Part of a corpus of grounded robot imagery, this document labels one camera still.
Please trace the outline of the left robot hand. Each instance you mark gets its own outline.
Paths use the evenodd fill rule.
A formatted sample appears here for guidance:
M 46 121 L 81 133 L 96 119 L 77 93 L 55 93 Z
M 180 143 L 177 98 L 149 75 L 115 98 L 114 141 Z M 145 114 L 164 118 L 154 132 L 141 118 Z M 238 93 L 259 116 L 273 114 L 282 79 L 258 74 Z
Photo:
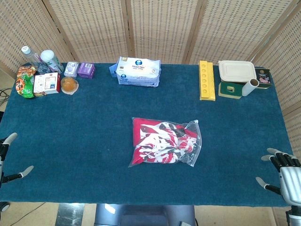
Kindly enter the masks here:
M 17 133 L 12 133 L 8 137 L 0 140 L 0 185 L 2 185 L 3 183 L 13 181 L 15 179 L 24 178 L 34 169 L 34 166 L 29 166 L 24 171 L 19 172 L 17 174 L 12 174 L 8 176 L 4 175 L 4 161 L 8 153 L 9 147 L 16 137 Z

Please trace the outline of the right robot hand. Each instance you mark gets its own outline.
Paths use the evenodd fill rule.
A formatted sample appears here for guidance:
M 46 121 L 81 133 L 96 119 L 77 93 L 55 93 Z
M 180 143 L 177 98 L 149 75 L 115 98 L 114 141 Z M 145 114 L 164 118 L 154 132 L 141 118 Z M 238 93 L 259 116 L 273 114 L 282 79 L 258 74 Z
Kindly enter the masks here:
M 268 155 L 262 161 L 271 162 L 278 172 L 280 187 L 273 186 L 256 177 L 258 184 L 265 190 L 272 191 L 283 197 L 291 206 L 301 205 L 301 163 L 298 158 L 275 148 L 268 148 Z

